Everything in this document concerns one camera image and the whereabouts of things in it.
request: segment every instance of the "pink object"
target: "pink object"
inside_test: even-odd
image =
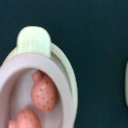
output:
[[[55,84],[48,75],[43,75],[40,71],[37,71],[32,78],[35,82],[32,89],[33,103],[42,111],[53,111],[58,97]]]
[[[16,128],[16,121],[15,120],[9,121],[9,128]]]
[[[9,121],[9,128],[41,128],[36,114],[31,110],[20,112],[16,120]]]

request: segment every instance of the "round pink object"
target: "round pink object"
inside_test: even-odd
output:
[[[9,121],[9,128],[41,128],[40,121],[31,110],[20,112],[16,120]]]
[[[50,77],[45,74],[40,80],[40,74],[39,71],[34,74],[36,83],[32,89],[32,100],[38,109],[45,112],[51,112],[54,110],[57,103],[58,92]]]

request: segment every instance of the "dark green background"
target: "dark green background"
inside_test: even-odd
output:
[[[1,0],[1,64],[30,25],[44,27],[73,65],[79,88],[75,128],[127,128],[128,1]]]

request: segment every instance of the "dark floor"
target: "dark floor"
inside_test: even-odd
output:
[[[128,1],[1,0],[1,64],[30,25],[44,27],[73,65],[79,88],[75,128],[127,128]]]

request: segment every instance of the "speckled object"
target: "speckled object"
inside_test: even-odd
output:
[[[9,121],[8,128],[41,128],[41,125],[36,114],[26,109],[18,114],[16,120]]]
[[[48,75],[39,70],[33,74],[33,81],[35,85],[32,89],[31,97],[34,105],[45,112],[53,111],[58,99],[55,84]]]

